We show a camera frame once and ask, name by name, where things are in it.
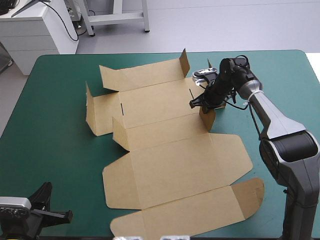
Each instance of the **flattened cardboard box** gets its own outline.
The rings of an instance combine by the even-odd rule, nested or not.
[[[167,235],[197,235],[248,219],[261,206],[264,184],[259,178],[225,186],[115,218],[115,236],[159,240]]]
[[[227,187],[252,169],[238,136],[208,133],[214,111],[190,108],[203,90],[185,78],[188,70],[183,51],[178,59],[133,68],[100,66],[103,86],[119,92],[92,97],[87,86],[86,120],[93,133],[113,132],[130,151],[103,170],[108,207],[144,211],[186,198],[193,202],[192,196]]]

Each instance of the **white cabinet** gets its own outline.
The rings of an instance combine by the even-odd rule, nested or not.
[[[37,58],[42,55],[75,54],[78,42],[73,41],[58,15],[42,2],[15,17],[11,15],[26,4],[0,16],[0,42],[9,52],[24,75],[29,75]],[[77,38],[64,0],[49,3],[62,17],[72,38]]]

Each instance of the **folded cardboard flap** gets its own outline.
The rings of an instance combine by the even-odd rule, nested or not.
[[[177,59],[118,70],[101,65],[99,67],[103,87],[119,92],[181,80],[190,69],[186,49]]]
[[[96,136],[112,133],[112,117],[123,122],[122,106],[117,92],[92,97],[87,85],[86,98],[86,122]]]
[[[205,134],[211,129],[216,113],[193,113],[142,126],[127,128],[113,119],[113,140],[128,151],[154,147],[193,136]]]
[[[251,169],[239,136],[205,133],[133,150],[102,175],[108,207],[146,209],[230,185]]]
[[[94,103],[94,97],[91,95],[90,89],[88,87],[88,84],[85,83],[86,87],[86,118],[85,121],[88,123],[89,127],[91,128],[91,131],[97,135],[96,131],[96,115],[95,115],[95,103]]]
[[[225,186],[115,218],[114,236],[142,236],[158,240],[167,235],[197,235],[244,221],[262,203],[259,178]]]

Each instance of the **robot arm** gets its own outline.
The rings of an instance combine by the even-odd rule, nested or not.
[[[248,101],[259,134],[259,152],[273,178],[287,187],[282,240],[310,240],[319,198],[319,144],[305,126],[286,117],[264,94],[250,70],[246,56],[225,58],[219,74],[214,68],[194,72],[197,85],[206,82],[203,94],[190,101],[204,113],[220,108],[236,93]],[[252,108],[259,117],[260,133]]]

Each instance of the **black cable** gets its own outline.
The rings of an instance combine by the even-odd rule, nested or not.
[[[246,110],[246,109],[248,108],[248,105],[245,106],[245,107],[239,107],[239,106],[236,106],[236,105],[234,105],[234,104],[232,104],[231,102],[228,102],[228,101],[226,101],[226,100],[222,100],[222,101],[224,101],[226,104],[229,104],[229,105],[231,105],[232,107],[234,107],[234,108],[236,108],[236,109]]]
[[[86,32],[87,32],[87,29],[83,33],[78,34],[78,36],[81,36],[81,35],[85,34]]]
[[[15,4],[15,6],[14,6],[14,7],[18,6],[18,5],[19,5],[19,3],[20,3],[20,0],[18,0],[18,2]]]
[[[50,6],[49,4],[45,3],[44,1],[40,1],[40,2],[43,3],[44,5],[46,5],[47,7],[51,8],[51,9],[58,15],[58,17],[60,18],[60,20],[61,20],[62,23],[63,23],[63,26],[64,26],[64,28],[65,28],[65,30],[66,30],[66,33],[69,35],[69,37],[70,37],[73,41],[77,42],[77,41],[79,40],[79,35],[78,35],[78,34],[76,35],[76,39],[74,39],[74,38],[70,35],[70,33],[69,33],[68,29],[67,29],[67,26],[66,26],[64,20],[62,19],[62,17],[60,16],[60,14],[59,14],[52,6]]]
[[[249,106],[249,110],[250,110],[250,113],[251,113],[251,117],[252,117],[255,129],[256,129],[256,131],[258,133],[258,136],[259,136],[259,141],[261,141],[260,130],[259,130],[256,118],[255,118],[254,112],[252,111],[252,107],[251,107],[251,103],[250,102],[248,102],[248,106]]]

